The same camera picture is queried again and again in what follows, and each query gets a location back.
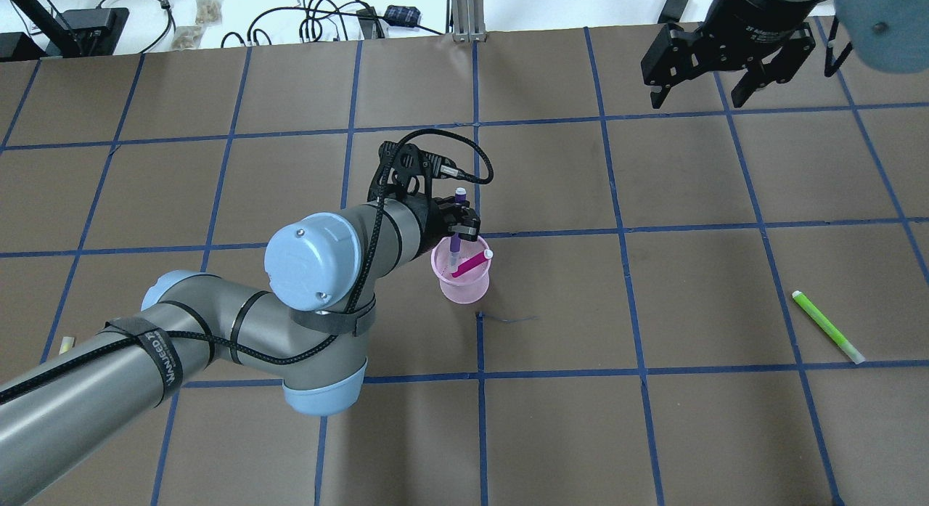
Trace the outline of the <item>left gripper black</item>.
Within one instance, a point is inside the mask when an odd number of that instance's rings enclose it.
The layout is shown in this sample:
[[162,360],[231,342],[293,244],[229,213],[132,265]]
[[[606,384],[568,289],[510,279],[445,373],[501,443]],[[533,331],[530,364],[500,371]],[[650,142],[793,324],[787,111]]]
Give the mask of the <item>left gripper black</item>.
[[414,195],[414,217],[420,226],[420,245],[415,258],[428,254],[439,242],[450,241],[455,236],[462,241],[478,241],[481,224],[478,212],[471,208],[468,200],[457,198],[458,195]]

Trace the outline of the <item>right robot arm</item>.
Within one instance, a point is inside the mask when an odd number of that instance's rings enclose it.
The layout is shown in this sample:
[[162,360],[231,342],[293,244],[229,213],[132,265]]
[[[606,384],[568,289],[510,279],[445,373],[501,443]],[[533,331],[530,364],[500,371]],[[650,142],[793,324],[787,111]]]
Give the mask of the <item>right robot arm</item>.
[[[703,23],[687,32],[676,23],[661,26],[640,68],[653,108],[671,89],[712,72],[741,72],[731,105],[745,105],[771,83],[787,83],[817,43],[809,15],[823,0],[713,0]],[[827,40],[824,76],[835,75],[857,53],[883,73],[927,70],[928,0],[832,0],[830,36],[844,27],[848,43],[836,52]]]

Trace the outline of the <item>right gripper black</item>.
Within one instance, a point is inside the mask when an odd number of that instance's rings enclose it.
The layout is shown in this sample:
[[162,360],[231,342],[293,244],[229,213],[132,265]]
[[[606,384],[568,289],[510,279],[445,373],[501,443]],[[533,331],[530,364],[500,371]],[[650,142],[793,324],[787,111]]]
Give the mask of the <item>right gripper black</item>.
[[[804,20],[817,1],[713,0],[697,32],[663,24],[640,62],[652,108],[660,109],[673,87],[716,69],[718,62],[755,59],[730,93],[736,108],[770,83],[790,82],[816,47]],[[775,50],[770,62],[761,60]]]

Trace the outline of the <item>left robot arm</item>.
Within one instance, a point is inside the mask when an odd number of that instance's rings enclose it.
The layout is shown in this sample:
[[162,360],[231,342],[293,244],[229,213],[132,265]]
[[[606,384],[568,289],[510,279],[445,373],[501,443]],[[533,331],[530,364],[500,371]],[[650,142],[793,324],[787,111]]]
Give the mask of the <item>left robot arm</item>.
[[167,272],[139,313],[2,386],[2,503],[29,502],[220,359],[276,376],[299,413],[353,406],[368,367],[375,285],[444,238],[478,238],[452,196],[386,198],[289,224],[266,245],[269,289]]

